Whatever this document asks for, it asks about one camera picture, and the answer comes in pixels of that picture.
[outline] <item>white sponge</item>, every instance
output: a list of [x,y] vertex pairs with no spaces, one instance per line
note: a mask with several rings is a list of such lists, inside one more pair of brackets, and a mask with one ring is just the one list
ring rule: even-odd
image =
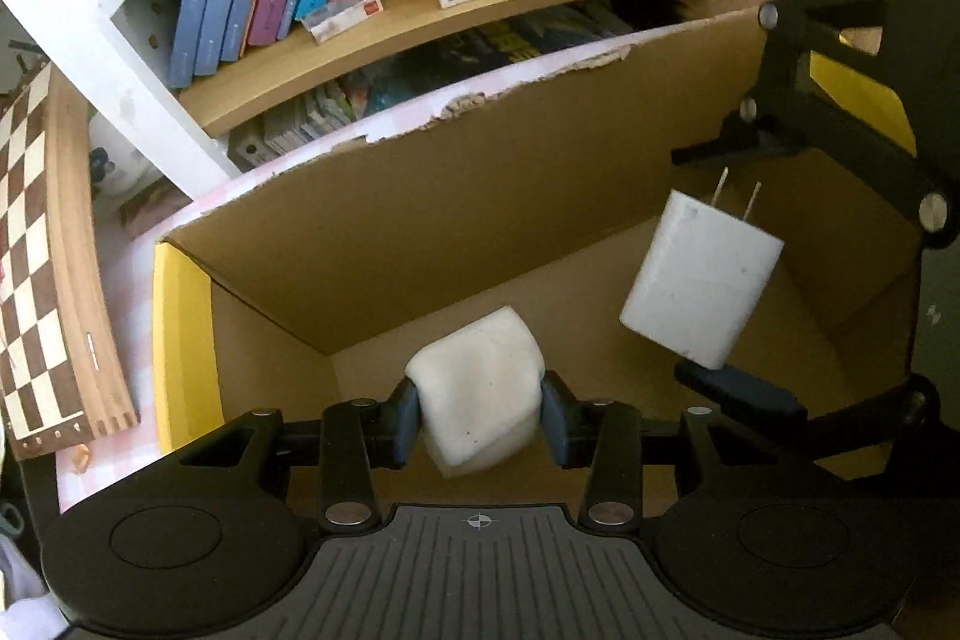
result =
[[504,461],[536,434],[544,356],[510,307],[427,345],[407,377],[427,448],[446,477]]
[[782,247],[750,223],[673,191],[620,322],[685,359],[719,369]]

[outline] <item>white table leg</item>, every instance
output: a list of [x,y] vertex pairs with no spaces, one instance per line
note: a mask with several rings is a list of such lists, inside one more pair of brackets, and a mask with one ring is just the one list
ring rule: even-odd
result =
[[240,175],[96,0],[3,0],[80,92],[184,194]]

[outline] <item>ridged black surface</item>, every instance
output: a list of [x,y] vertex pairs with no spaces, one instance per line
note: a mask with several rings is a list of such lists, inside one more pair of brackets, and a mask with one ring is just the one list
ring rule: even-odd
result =
[[[558,507],[410,506],[383,530],[325,543],[283,600],[208,640],[750,637],[687,608],[634,544],[582,533]],[[898,637],[875,627],[851,640]]]

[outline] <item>wooden shelf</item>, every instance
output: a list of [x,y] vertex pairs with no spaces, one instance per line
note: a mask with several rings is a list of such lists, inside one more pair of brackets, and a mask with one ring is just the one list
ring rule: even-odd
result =
[[439,9],[436,0],[383,0],[368,23],[323,44],[297,26],[281,42],[249,52],[181,92],[184,108],[211,137],[334,77],[457,31],[577,0],[477,0]]

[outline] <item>chessboard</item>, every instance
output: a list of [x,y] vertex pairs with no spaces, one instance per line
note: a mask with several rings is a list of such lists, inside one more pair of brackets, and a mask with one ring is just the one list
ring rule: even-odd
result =
[[19,461],[136,426],[93,244],[86,114],[47,65],[0,119],[0,386]]

